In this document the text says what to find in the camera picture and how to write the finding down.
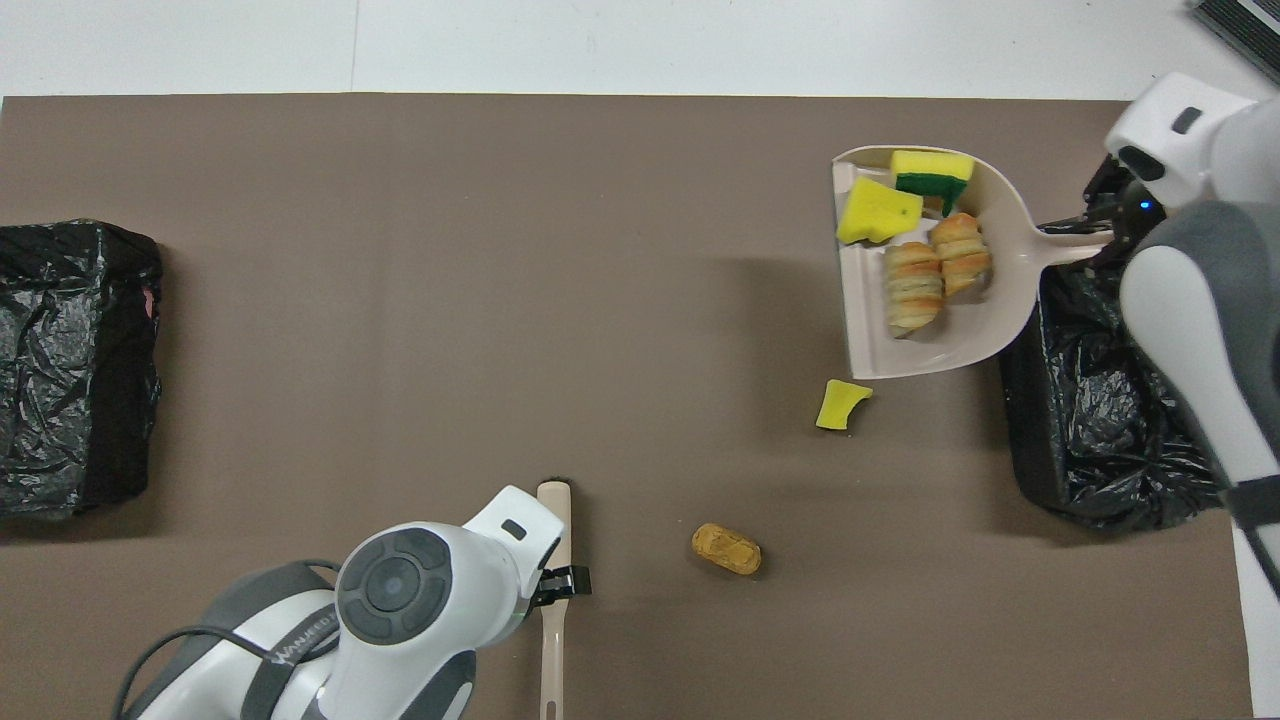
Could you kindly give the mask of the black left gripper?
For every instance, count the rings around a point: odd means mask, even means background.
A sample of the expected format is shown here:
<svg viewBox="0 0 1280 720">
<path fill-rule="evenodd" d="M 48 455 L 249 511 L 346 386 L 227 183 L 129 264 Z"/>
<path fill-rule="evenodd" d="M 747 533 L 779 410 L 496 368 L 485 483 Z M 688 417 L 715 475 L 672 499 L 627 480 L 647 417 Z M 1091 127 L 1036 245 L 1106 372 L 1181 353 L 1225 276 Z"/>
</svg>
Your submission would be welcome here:
<svg viewBox="0 0 1280 720">
<path fill-rule="evenodd" d="M 540 609 L 593 593 L 593 578 L 588 566 L 562 566 L 547 569 L 547 579 L 540 579 L 531 597 L 530 607 Z"/>
</svg>

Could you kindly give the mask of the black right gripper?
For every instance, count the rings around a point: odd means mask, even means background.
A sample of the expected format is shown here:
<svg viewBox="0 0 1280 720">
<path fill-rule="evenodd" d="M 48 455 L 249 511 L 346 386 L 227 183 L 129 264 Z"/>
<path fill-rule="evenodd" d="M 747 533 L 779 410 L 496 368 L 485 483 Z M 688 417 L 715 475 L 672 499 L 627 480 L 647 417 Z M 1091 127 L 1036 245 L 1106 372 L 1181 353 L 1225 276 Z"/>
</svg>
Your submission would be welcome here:
<svg viewBox="0 0 1280 720">
<path fill-rule="evenodd" d="M 1124 268 L 1134 247 L 1166 220 L 1165 206 L 1117 159 L 1107 155 L 1084 188 L 1085 213 L 1044 223 L 1046 234 L 1112 232 L 1092 259 L 1093 272 Z"/>
</svg>

